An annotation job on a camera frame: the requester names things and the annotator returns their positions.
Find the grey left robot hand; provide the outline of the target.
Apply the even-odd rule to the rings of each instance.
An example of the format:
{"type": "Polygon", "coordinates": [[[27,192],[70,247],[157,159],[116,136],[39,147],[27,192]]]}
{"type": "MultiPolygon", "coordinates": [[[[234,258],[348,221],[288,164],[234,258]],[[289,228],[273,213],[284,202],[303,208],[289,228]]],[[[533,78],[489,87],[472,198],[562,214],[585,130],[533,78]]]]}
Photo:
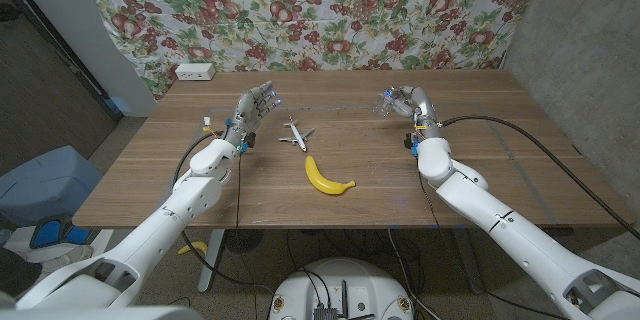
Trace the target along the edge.
{"type": "Polygon", "coordinates": [[[248,90],[239,98],[223,139],[240,146],[247,136],[257,131],[262,119],[280,104],[271,81],[248,90]]]}

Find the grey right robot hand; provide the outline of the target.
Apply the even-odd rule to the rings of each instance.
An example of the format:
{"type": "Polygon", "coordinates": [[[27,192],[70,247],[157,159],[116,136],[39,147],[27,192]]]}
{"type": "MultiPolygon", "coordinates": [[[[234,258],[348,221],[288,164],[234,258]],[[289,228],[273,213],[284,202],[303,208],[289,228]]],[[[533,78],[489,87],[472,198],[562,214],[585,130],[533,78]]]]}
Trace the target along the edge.
{"type": "Polygon", "coordinates": [[[391,86],[383,91],[380,100],[384,116],[394,111],[411,120],[413,131],[406,135],[408,141],[415,143],[441,137],[435,108],[422,88],[391,86]]]}

